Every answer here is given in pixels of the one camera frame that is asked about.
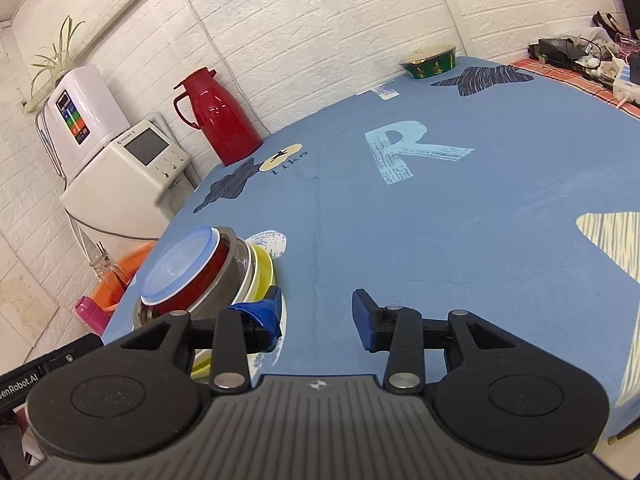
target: ribbed gray panel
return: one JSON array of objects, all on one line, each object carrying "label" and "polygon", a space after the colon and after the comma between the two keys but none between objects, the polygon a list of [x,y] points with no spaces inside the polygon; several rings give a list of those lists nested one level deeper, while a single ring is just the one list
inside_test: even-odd
[{"label": "ribbed gray panel", "polygon": [[[316,380],[327,386],[313,388]],[[100,465],[53,458],[30,478],[605,480],[617,476],[587,455],[556,465],[525,466],[476,454],[444,433],[420,399],[393,396],[370,376],[267,376],[248,394],[216,400],[196,430],[153,456]]]}]

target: stack of bowls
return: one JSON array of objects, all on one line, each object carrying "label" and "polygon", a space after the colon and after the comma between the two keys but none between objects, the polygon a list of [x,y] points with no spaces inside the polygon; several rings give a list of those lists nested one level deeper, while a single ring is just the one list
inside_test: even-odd
[{"label": "stack of bowls", "polygon": [[[172,310],[187,310],[192,319],[212,319],[230,304],[260,301],[274,284],[265,249],[237,238],[228,227],[197,227],[166,248],[147,273],[133,324],[138,328]],[[197,352],[196,378],[209,373],[210,354]]]}]

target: orange plaid cloth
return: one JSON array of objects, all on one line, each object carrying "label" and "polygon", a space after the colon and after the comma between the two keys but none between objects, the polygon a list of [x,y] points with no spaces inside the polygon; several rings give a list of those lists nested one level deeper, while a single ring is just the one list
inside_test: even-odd
[{"label": "orange plaid cloth", "polygon": [[[597,83],[594,83],[593,81],[586,80],[577,72],[572,72],[566,68],[556,68],[552,65],[545,65],[534,59],[523,59],[522,61],[516,61],[511,64],[514,67],[522,68],[528,72],[533,72],[534,74],[571,85],[572,87],[597,97],[612,106],[616,106],[619,102],[615,97],[613,97],[613,93],[609,90],[603,88]],[[625,112],[627,115],[640,119],[640,108],[631,103],[623,104],[620,110]]]}]

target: red thermos jug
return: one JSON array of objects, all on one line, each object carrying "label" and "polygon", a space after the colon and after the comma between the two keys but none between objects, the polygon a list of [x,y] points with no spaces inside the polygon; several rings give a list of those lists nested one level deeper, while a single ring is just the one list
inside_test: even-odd
[{"label": "red thermos jug", "polygon": [[[192,128],[202,130],[207,140],[225,166],[251,155],[262,144],[238,102],[218,83],[215,70],[201,68],[178,83],[186,92],[174,99],[174,108],[179,117]],[[178,101],[189,96],[193,115],[198,124],[184,118],[178,109]]]}]

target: yellow bowl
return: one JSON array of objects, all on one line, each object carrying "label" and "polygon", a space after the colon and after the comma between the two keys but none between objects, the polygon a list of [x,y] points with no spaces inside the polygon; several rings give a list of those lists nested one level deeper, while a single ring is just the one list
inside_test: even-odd
[{"label": "yellow bowl", "polygon": [[[242,303],[254,303],[255,301],[264,299],[269,287],[276,284],[276,277],[273,270],[273,261],[271,261],[269,253],[258,245],[249,243],[247,245],[254,253],[256,268],[251,285],[249,286],[249,291],[244,300],[241,301]],[[202,380],[209,377],[211,355],[210,352],[208,352],[208,354],[206,361],[199,361],[195,367],[191,369],[191,379]]]}]

